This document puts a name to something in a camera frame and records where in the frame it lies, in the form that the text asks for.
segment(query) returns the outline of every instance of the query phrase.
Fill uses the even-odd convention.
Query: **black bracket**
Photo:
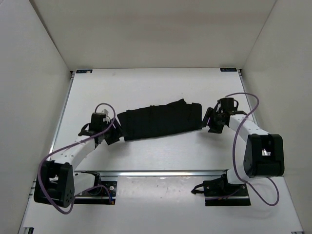
[[[205,195],[205,206],[250,206],[246,184],[229,184],[226,175],[213,180],[205,180],[195,186],[193,194]]]
[[[99,204],[99,205],[114,205],[116,203],[117,181],[103,180],[101,184],[104,185],[110,192],[109,196],[114,198],[113,204],[109,203],[108,194],[105,189],[96,191],[89,191],[78,195],[75,199],[75,204]]]
[[[122,132],[122,128],[120,124],[118,123],[117,119],[113,120],[114,123],[112,127],[104,134],[96,137],[94,139],[95,141],[95,147],[97,147],[99,144],[102,143],[103,140],[106,141],[107,145],[111,145],[117,141],[119,141],[119,138],[124,136]],[[93,136],[95,134],[98,134],[102,131],[104,131],[109,125],[111,121],[106,121],[106,114],[105,113],[93,113],[91,116],[91,122],[85,124],[81,132],[78,134],[78,136]]]
[[[238,111],[238,101],[232,97],[225,97],[218,100],[214,108],[209,107],[202,121],[202,127],[209,126],[209,133],[220,134],[224,126],[229,126],[230,116],[243,114],[244,111]]]

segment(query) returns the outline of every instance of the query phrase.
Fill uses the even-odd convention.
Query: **white table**
[[[203,69],[106,69],[75,74],[55,149],[72,143],[90,121],[100,102],[117,113],[184,98],[208,107],[226,94],[243,92],[238,72]],[[236,96],[240,110],[249,111],[245,96]],[[204,197],[190,190],[203,180],[195,170],[225,170],[232,166],[234,132],[220,135],[207,129],[176,136],[101,144],[78,170],[110,171],[120,175],[114,206],[75,205],[69,215],[30,199],[23,227],[34,233],[239,233],[285,234],[302,231],[284,178],[275,178],[281,199],[276,207],[264,205],[249,189],[249,207],[205,207]],[[237,143],[242,160],[245,143]],[[161,177],[134,177],[145,171]],[[254,182],[261,194],[274,202],[276,192],[267,179]]]

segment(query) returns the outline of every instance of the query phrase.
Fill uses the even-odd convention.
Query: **black mounting plate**
[[[204,195],[205,195],[205,206],[250,206],[250,199],[246,184],[229,185],[226,187],[226,191],[220,188],[218,180],[205,180]],[[229,194],[235,194],[224,199],[212,199],[208,198],[227,196]]]
[[[117,181],[102,180],[104,185],[111,193],[114,204],[116,203]],[[88,192],[79,195],[75,199],[75,204],[94,204],[94,205],[113,205],[109,203],[108,195],[105,189],[99,192],[97,195],[91,195]]]

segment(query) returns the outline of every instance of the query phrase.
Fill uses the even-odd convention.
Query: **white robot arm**
[[[220,134],[224,126],[236,132],[241,122],[245,121],[238,132],[246,142],[244,160],[236,162],[233,158],[233,167],[221,178],[211,180],[211,184],[225,195],[231,194],[239,185],[255,178],[284,174],[282,137],[262,130],[251,120],[245,119],[246,115],[245,112],[238,111],[238,102],[234,98],[225,97],[220,99],[214,108],[208,108],[202,122],[202,127],[209,127],[209,132]],[[195,188],[192,190],[194,194],[198,192]]]
[[[44,189],[58,206],[66,208],[73,203],[75,196],[87,189],[101,185],[99,173],[91,171],[74,173],[74,171],[82,160],[103,140],[110,145],[119,141],[119,138],[123,136],[118,121],[113,119],[113,123],[111,123],[107,114],[106,110],[102,113],[93,113],[91,122],[84,125],[78,134],[79,137],[75,141],[75,143],[79,142],[78,145],[66,149],[61,154],[52,156],[50,161],[44,161],[40,172],[41,180]],[[98,136],[84,141],[94,135]],[[100,190],[101,188],[94,188],[94,191],[91,190],[89,193],[97,194]],[[38,179],[35,186],[34,200],[35,202],[50,204],[40,187]]]

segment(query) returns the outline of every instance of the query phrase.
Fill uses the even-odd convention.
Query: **black towel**
[[[184,99],[167,105],[128,110],[117,115],[125,141],[161,137],[201,129],[201,104]]]

